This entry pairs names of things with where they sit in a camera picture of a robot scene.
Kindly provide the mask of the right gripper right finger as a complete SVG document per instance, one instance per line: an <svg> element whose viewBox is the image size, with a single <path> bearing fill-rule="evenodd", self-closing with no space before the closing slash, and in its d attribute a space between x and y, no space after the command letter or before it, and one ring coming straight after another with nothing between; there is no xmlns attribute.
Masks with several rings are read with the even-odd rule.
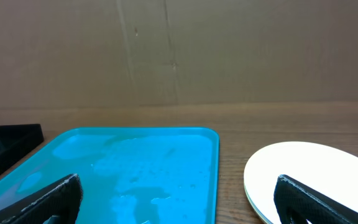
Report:
<svg viewBox="0 0 358 224"><path fill-rule="evenodd" d="M358 224L358 213L309 186L280 175L273 201L281 223Z"/></svg>

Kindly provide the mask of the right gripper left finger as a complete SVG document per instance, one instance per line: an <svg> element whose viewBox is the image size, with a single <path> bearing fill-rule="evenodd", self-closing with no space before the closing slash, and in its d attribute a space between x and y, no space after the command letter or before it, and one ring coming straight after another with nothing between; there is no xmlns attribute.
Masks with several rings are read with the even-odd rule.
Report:
<svg viewBox="0 0 358 224"><path fill-rule="evenodd" d="M83 189L78 174L69 174L0 210L0 224L74 223Z"/></svg>

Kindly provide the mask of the white plate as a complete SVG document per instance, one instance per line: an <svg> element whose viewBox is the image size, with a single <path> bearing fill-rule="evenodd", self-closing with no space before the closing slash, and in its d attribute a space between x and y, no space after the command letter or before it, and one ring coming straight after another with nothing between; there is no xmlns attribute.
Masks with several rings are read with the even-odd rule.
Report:
<svg viewBox="0 0 358 224"><path fill-rule="evenodd" d="M288 175L358 213L358 157L312 142L259 149L244 167L244 190L264 223L279 223L273 201L278 176Z"/></svg>

